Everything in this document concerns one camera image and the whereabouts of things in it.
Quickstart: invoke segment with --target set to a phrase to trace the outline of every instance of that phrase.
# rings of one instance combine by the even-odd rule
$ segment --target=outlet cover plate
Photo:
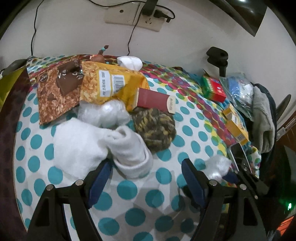
[[[133,25],[139,9],[139,3],[132,2],[117,7],[109,7],[104,14],[106,23]]]
[[[144,6],[144,3],[141,3],[140,7],[138,9],[138,12],[136,14],[135,21],[133,23],[134,25],[136,24],[136,22],[138,20],[140,11],[141,11],[143,6]],[[162,11],[164,14],[168,14],[168,11],[166,9],[156,7],[151,16],[145,16],[145,15],[140,16],[137,27],[147,28],[147,29],[151,29],[151,30],[159,32],[161,30],[161,27],[162,27],[164,21],[165,21],[165,18],[155,18],[155,17],[153,17],[154,12],[155,12],[156,9]]]

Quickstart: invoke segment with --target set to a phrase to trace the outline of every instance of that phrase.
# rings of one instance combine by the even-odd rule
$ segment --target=metal screw
[[[76,182],[75,182],[75,184],[77,185],[77,186],[81,186],[82,184],[83,184],[83,180],[77,180]]]
[[[53,188],[54,188],[54,185],[52,185],[52,184],[49,184],[49,185],[46,186],[46,190],[47,190],[47,191],[50,191],[50,190],[52,190]]]
[[[240,187],[240,189],[242,189],[242,190],[246,190],[246,189],[247,189],[247,186],[246,186],[245,184],[241,184],[239,187]]]
[[[216,186],[216,185],[217,185],[217,181],[215,181],[215,180],[210,180],[210,181],[209,181],[209,184],[210,184],[211,186]]]

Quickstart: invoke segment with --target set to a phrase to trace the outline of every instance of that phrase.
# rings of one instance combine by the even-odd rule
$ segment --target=wall
[[[30,55],[39,2],[32,0],[0,40],[0,68]],[[293,107],[296,101],[296,46],[270,9],[253,37],[208,0],[159,0],[159,4],[171,8],[176,19],[164,23],[160,32],[136,28],[130,44],[132,56],[168,66],[182,66],[193,73],[199,73],[205,67],[217,74],[218,71],[206,63],[205,56],[211,46],[216,46],[230,56],[228,73],[245,72],[251,81],[268,88],[276,104],[292,94],[288,108]],[[34,55],[96,53],[106,44],[110,45],[106,54],[126,55],[132,26],[106,24],[103,18],[104,9],[87,0],[45,0],[38,11]]]

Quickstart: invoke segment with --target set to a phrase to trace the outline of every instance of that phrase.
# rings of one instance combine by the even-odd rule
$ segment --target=crumpled plastic bag
[[[222,177],[224,177],[231,166],[231,160],[222,155],[212,156],[205,162],[206,169],[202,172],[207,176],[209,180],[213,179],[221,183]]]
[[[103,105],[80,101],[77,118],[85,123],[108,129],[125,125],[131,120],[124,103],[119,100],[110,100]]]
[[[220,77],[221,85],[230,102],[251,121],[253,117],[253,85],[243,73],[236,73],[229,77]]]

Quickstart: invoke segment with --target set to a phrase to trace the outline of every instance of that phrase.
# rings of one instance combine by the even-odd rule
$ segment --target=yarn ball
[[[175,120],[170,113],[137,108],[132,119],[136,132],[152,153],[167,149],[176,136]]]

